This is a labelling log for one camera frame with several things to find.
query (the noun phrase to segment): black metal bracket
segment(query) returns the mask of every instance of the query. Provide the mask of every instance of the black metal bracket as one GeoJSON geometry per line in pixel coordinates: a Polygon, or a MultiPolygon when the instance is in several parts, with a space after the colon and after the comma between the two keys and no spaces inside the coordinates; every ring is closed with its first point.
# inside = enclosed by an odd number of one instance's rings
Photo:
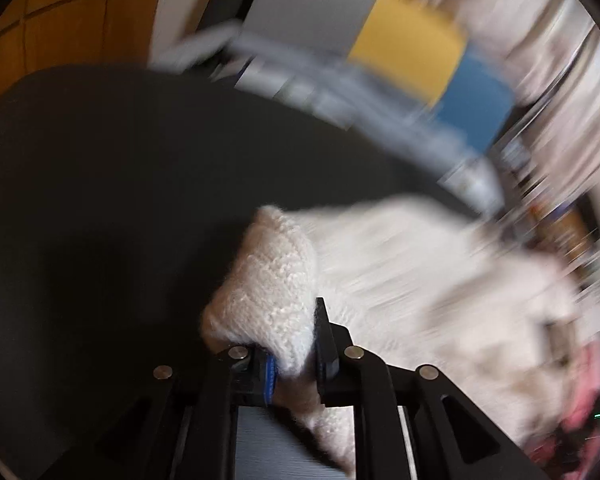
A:
{"type": "MultiPolygon", "coordinates": [[[[358,480],[543,480],[545,474],[440,370],[388,366],[315,313],[315,370],[327,406],[353,406],[358,480]]],[[[43,480],[231,480],[239,406],[267,406],[274,360],[236,346],[206,372],[154,370],[109,424],[63,455],[43,480]]]]}

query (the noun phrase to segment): pink object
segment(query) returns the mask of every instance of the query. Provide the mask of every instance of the pink object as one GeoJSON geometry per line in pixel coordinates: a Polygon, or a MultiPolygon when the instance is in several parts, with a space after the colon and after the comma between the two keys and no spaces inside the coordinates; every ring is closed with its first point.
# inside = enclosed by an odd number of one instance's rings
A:
{"type": "Polygon", "coordinates": [[[567,432],[584,425],[600,394],[599,343],[591,342],[580,350],[577,367],[575,388],[561,423],[567,432]]]}
{"type": "Polygon", "coordinates": [[[577,471],[562,475],[562,480],[581,480],[593,466],[595,458],[600,452],[600,432],[595,431],[585,441],[584,447],[580,450],[580,459],[582,464],[577,471]]]}

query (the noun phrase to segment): white knitted fabric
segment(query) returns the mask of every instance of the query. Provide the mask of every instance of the white knitted fabric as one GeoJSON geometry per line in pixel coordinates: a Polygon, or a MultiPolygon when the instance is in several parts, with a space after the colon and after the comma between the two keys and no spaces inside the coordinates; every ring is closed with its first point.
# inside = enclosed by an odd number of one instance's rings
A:
{"type": "Polygon", "coordinates": [[[420,199],[267,206],[204,311],[203,337],[214,351],[269,349],[275,401],[348,473],[352,411],[325,409],[312,378],[317,296],[355,344],[402,368],[435,364],[514,441],[557,422],[568,373],[545,364],[541,325],[574,319],[575,306],[553,260],[500,254],[481,224],[420,199]]]}

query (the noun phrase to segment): metal screw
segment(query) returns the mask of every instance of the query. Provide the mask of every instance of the metal screw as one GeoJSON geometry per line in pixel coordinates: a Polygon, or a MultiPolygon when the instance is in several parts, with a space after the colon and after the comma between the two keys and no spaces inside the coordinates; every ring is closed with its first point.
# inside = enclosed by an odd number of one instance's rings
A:
{"type": "Polygon", "coordinates": [[[249,355],[249,351],[244,346],[234,346],[229,350],[229,357],[231,359],[244,359],[249,355]]]}
{"type": "Polygon", "coordinates": [[[435,366],[424,365],[420,369],[420,376],[427,381],[432,381],[433,379],[437,379],[439,376],[438,369],[435,366]]]}
{"type": "Polygon", "coordinates": [[[154,377],[159,381],[168,379],[173,375],[173,368],[168,365],[160,365],[154,368],[154,377]]]}
{"type": "Polygon", "coordinates": [[[344,355],[349,359],[360,359],[365,354],[365,351],[359,346],[347,346],[344,349],[344,355]]]}

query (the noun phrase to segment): black table surface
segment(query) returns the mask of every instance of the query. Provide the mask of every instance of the black table surface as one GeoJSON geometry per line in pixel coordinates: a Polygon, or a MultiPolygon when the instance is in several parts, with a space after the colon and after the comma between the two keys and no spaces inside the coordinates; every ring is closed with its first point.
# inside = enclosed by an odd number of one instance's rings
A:
{"type": "Polygon", "coordinates": [[[427,175],[195,76],[67,66],[0,99],[0,455],[40,475],[158,364],[206,359],[200,310],[257,207],[422,193],[427,175]]]}

